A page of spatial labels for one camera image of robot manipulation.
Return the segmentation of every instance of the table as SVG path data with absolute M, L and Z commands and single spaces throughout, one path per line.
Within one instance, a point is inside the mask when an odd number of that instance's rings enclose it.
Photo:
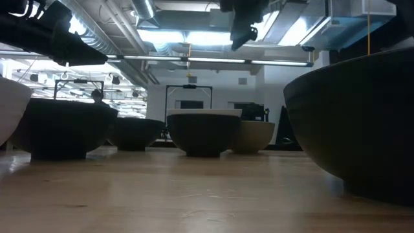
M 183 155 L 106 147 L 86 161 L 30 162 L 2 152 L 0 232 L 414 231 L 413 209 L 344 193 L 304 152 Z

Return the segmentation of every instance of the black bowl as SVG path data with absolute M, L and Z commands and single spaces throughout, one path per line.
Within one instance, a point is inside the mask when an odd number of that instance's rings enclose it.
M 414 202 L 413 67 L 414 49 L 396 50 L 318 69 L 286 86 L 301 147 L 351 191 Z
M 179 114 L 167 117 L 169 135 L 191 157 L 220 157 L 241 125 L 238 116 Z
M 118 150 L 145 151 L 161 135 L 165 123 L 159 120 L 118 118 L 109 134 L 109 142 Z
M 10 141 L 32 159 L 84 159 L 105 142 L 117 115 L 101 105 L 32 98 Z

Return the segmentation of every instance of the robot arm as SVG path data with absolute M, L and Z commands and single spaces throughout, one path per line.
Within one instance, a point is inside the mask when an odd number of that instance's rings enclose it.
M 39 8 L 30 17 L 34 1 Z M 69 32 L 72 12 L 65 5 L 55 1 L 47 10 L 44 7 L 45 0 L 0 0 L 0 42 L 44 54 L 60 65 L 99 65 L 107 61 L 105 54 L 86 45 L 77 33 Z M 38 19 L 41 11 L 44 14 Z
M 257 29 L 251 25 L 262 22 L 263 11 L 268 4 L 269 0 L 220 0 L 222 12 L 235 13 L 230 36 L 232 50 L 237 50 L 249 40 L 256 40 Z

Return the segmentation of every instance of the fluorescent light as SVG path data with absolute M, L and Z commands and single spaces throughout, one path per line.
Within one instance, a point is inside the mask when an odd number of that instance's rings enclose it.
M 286 66 L 300 66 L 306 67 L 309 65 L 307 62 L 296 62 L 296 61 L 265 61 L 265 60 L 252 60 L 254 65 L 286 65 Z
M 86 28 L 74 16 L 69 23 L 71 23 L 70 33 L 74 34 L 77 32 L 80 36 L 86 33 Z
M 286 32 L 278 45 L 295 46 L 306 36 L 306 32 L 306 21 L 300 17 Z
M 257 39 L 256 41 L 262 41 L 267 33 L 269 32 L 270 28 L 273 26 L 276 18 L 279 15 L 279 10 L 275 12 L 271 12 L 263 16 L 263 22 L 261 23 L 255 23 L 253 27 L 256 27 L 259 31 L 257 33 Z
M 190 32 L 186 39 L 193 45 L 231 45 L 229 32 Z
M 221 59 L 221 58 L 188 58 L 188 61 L 219 62 L 219 63 L 244 63 L 242 59 Z
M 169 56 L 124 56 L 125 59 L 147 60 L 147 61 L 181 61 L 180 57 Z
M 120 63 L 121 60 L 107 60 L 108 63 Z
M 308 42 L 312 37 L 316 35 L 329 21 L 331 20 L 331 17 L 327 17 L 325 20 L 322 21 L 321 24 L 319 24 L 311 33 L 309 33 L 299 44 L 304 45 L 306 42 Z
M 181 32 L 161 30 L 138 30 L 143 41 L 151 43 L 183 43 Z

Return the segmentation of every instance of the white wall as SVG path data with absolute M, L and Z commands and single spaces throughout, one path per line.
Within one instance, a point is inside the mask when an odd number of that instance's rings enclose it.
M 154 70 L 153 74 L 161 85 L 148 87 L 147 118 L 164 121 L 166 85 L 188 84 L 187 71 Z M 191 72 L 197 76 L 198 86 L 213 87 L 213 108 L 226 109 L 229 102 L 254 102 L 256 77 L 248 71 L 209 71 L 197 70 Z M 238 85 L 239 78 L 247 78 L 247 85 Z M 168 97 L 167 109 L 175 108 L 177 100 L 198 100 L 204 102 L 204 108 L 210 108 L 210 96 L 201 89 L 183 89 L 173 87 L 168 89 L 172 94 Z
M 270 109 L 269 122 L 276 124 L 274 135 L 271 144 L 276 141 L 276 135 L 278 133 L 279 119 L 281 114 L 281 108 L 285 105 L 285 98 L 283 96 L 283 89 L 285 86 L 298 78 L 299 76 L 319 69 L 329 64 L 329 52 L 320 52 L 319 58 L 315 61 L 313 67 L 278 67 L 278 66 L 265 66 L 263 86 L 257 86 L 256 93 L 263 95 L 265 107 Z

